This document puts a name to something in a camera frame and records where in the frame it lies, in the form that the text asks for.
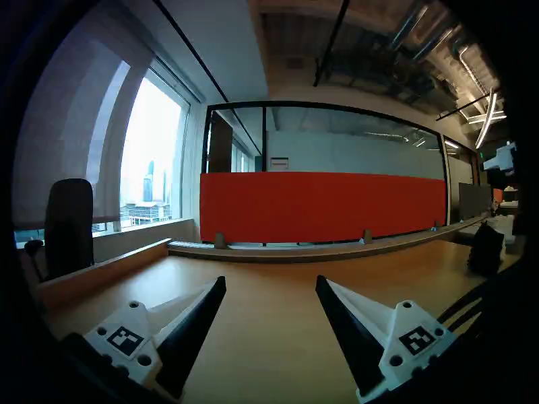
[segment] sign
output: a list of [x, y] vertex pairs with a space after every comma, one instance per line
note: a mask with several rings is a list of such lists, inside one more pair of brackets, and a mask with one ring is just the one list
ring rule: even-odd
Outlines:
[[288, 157], [272, 157], [269, 161], [270, 171], [287, 171]]

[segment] red privacy screen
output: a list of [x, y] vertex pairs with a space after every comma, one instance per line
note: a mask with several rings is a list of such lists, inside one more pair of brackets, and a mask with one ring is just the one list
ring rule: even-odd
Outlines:
[[201, 174], [200, 235], [227, 242], [353, 240], [445, 223], [445, 182], [339, 172]]

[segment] window blind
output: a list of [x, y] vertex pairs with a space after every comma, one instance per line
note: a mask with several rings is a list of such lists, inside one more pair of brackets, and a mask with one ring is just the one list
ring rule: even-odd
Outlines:
[[127, 123], [153, 57], [103, 5], [65, 38], [23, 119], [13, 167], [16, 229], [43, 228], [49, 191], [64, 178], [90, 182], [94, 223], [119, 219]]

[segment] ceiling light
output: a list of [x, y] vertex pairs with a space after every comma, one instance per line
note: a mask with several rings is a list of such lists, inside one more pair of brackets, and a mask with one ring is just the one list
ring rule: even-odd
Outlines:
[[418, 147], [418, 143], [420, 143], [420, 142], [421, 142], [421, 141], [423, 141], [423, 140], [425, 140], [425, 138], [424, 138], [424, 137], [422, 137], [422, 138], [421, 138], [421, 139], [419, 139], [418, 141], [415, 141], [415, 142], [414, 142], [414, 143], [412, 144], [412, 146], [416, 146], [416, 147]]
[[494, 114], [494, 108], [496, 106], [496, 98], [498, 94], [493, 93], [493, 89], [490, 89], [490, 104], [488, 104], [488, 110], [486, 112], [486, 120], [483, 124], [483, 128], [481, 128], [481, 132], [479, 133], [479, 138], [477, 139], [476, 143], [476, 149], [478, 149], [481, 146], [481, 143], [483, 143], [484, 137], [486, 136], [486, 132], [488, 131], [488, 128], [490, 127], [490, 122], [493, 119]]
[[458, 148], [459, 148], [456, 144], [450, 142], [449, 140], [444, 141], [444, 143], [445, 143], [446, 145], [452, 147], [453, 149], [458, 149]]
[[[507, 118], [507, 115], [494, 115], [491, 120], [495, 121], [497, 119], [504, 119], [504, 118]], [[477, 121], [469, 121], [468, 123], [470, 123], [470, 124], [472, 124], [472, 123], [481, 123], [481, 122], [484, 122], [484, 121], [485, 121], [485, 118], [481, 118], [481, 119], [478, 119]]]
[[386, 137], [402, 137], [401, 135], [393, 135], [391, 133], [376, 133], [376, 132], [363, 132], [365, 135], [374, 135], [374, 136], [386, 136]]
[[[498, 116], [500, 114], [505, 114], [505, 111], [504, 110], [494, 111], [494, 116]], [[468, 116], [466, 119], [470, 120], [470, 119], [479, 119], [479, 118], [486, 118], [486, 114]]]

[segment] wooden desk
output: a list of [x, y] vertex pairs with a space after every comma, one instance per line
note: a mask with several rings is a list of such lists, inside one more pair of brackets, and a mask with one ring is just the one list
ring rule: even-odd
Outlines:
[[184, 404], [355, 404], [356, 386], [315, 293], [316, 276], [388, 306], [411, 299], [437, 316], [484, 280], [468, 274], [469, 251], [436, 240], [326, 263], [166, 257], [47, 320], [57, 337], [85, 333], [130, 300], [154, 306], [225, 275], [227, 293], [187, 379]]

